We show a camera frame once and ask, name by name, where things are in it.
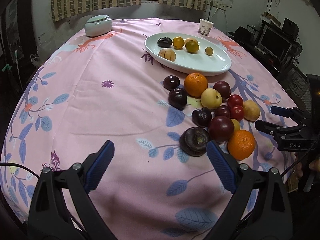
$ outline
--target computer monitor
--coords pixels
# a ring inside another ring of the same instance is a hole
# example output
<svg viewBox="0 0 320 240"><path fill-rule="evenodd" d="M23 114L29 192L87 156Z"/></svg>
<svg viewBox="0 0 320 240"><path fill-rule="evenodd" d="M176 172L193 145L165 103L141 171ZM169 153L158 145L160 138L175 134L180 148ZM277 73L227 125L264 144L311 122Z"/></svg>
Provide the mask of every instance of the computer monitor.
<svg viewBox="0 0 320 240"><path fill-rule="evenodd" d="M279 58L280 61L291 48L291 43L270 28L266 28L262 39L259 42L267 52Z"/></svg>

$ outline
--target purple flower print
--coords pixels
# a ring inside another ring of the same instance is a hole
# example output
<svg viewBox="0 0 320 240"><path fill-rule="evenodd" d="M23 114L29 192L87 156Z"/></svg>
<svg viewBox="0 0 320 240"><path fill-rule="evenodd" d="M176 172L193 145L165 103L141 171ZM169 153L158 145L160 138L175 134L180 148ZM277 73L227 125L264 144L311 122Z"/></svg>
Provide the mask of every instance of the purple flower print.
<svg viewBox="0 0 320 240"><path fill-rule="evenodd" d="M107 81L102 82L101 85L102 85L104 88L112 88L112 87L114 87L113 82L110 81L110 80L107 80Z"/></svg>
<svg viewBox="0 0 320 240"><path fill-rule="evenodd" d="M48 167L51 168L52 171L61 171L60 169L60 160L58 155L56 154L56 150L51 153L51 158L50 158L51 165L48 163L41 164L43 167Z"/></svg>

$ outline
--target wall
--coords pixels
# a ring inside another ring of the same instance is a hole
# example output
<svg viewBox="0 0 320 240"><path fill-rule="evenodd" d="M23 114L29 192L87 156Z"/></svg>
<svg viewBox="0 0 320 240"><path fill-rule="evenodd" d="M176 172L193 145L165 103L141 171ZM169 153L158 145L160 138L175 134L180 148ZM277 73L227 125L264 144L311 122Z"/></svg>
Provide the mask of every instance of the wall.
<svg viewBox="0 0 320 240"><path fill-rule="evenodd" d="M228 31L235 31L240 25L255 25L260 20L260 14L266 10L268 0L234 0L232 8L227 8L226 17ZM112 19L126 18L152 18L181 19L185 21L198 22L200 18L207 18L206 12L181 7L157 4L156 2L145 2L140 6L107 8L84 13L58 21L52 22L50 0L32 0L33 26L37 45L40 45L39 55L49 57L58 47L65 43L71 36L84 28L86 21L92 16L99 14L110 15ZM211 19L215 27L226 33L226 20L223 11L218 10Z"/></svg>
<svg viewBox="0 0 320 240"><path fill-rule="evenodd" d="M156 2L145 2L137 6L91 11L53 23L50 0L32 0L32 14L36 43L37 45L41 44L41 47L44 47L51 54L71 36L83 29L87 20L95 15L107 14L112 19L159 17L161 19L181 19L191 22L199 22L200 18L207 15L207 13L198 10L163 5Z"/></svg>
<svg viewBox="0 0 320 240"><path fill-rule="evenodd" d="M303 48L298 59L299 69L305 74L320 75L318 60L320 17L316 10L303 0L280 0L279 6L276 6L276 1L272 0L270 11L272 15L277 17L282 24L284 19L288 18L299 27L299 37Z"/></svg>
<svg viewBox="0 0 320 240"><path fill-rule="evenodd" d="M232 8L227 7L226 17L228 32L234 32L239 26L246 28L247 25L257 25L260 21L260 15L267 9L268 0L233 0L233 3L232 0L221 0L221 2L226 3L228 6L232 5ZM211 16L215 10L216 8L212 7ZM210 21L215 23L217 29L226 33L226 19L221 9L217 11Z"/></svg>

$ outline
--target cherry tomato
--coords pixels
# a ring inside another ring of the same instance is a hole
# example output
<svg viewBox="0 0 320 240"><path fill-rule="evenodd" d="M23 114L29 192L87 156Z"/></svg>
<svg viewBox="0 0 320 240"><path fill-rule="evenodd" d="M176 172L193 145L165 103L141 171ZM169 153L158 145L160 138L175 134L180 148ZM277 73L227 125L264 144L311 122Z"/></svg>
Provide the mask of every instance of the cherry tomato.
<svg viewBox="0 0 320 240"><path fill-rule="evenodd" d="M244 110L242 106L234 106L230 109L230 112L232 119L236 119L240 122L244 118Z"/></svg>
<svg viewBox="0 0 320 240"><path fill-rule="evenodd" d="M228 98L228 106L233 108L234 106L243 106L243 99L239 95L231 95Z"/></svg>

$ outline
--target round table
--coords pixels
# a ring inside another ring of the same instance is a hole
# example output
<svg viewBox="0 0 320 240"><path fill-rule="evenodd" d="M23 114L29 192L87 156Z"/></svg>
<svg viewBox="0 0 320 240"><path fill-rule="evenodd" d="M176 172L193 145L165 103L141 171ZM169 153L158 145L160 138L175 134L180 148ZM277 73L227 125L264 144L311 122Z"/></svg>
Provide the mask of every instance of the round table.
<svg viewBox="0 0 320 240"><path fill-rule="evenodd" d="M155 33L199 36L198 24L153 18L114 20L113 26L95 38L81 30L38 70L14 111L1 161L23 164L38 174L43 167L58 171L82 162L111 140L115 156L90 198L116 237L203 239L231 193L207 156L190 157L179 147L180 135L194 126L192 111L201 104L188 97L183 111L173 108L162 81L175 75L183 84L186 74L159 64L144 50L146 37ZM257 60L217 29L207 39L232 60L228 72L208 77L210 87L224 80L232 93L260 105L261 120L294 125L271 114L271 106L295 105ZM293 162L254 123L243 120L241 127L257 141L253 154L242 162L255 170L277 167L280 172ZM226 143L220 147L227 151ZM26 220L37 179L25 170L1 167L0 183L15 214ZM253 190L245 214L256 196ZM65 199L76 216L67 193Z"/></svg>

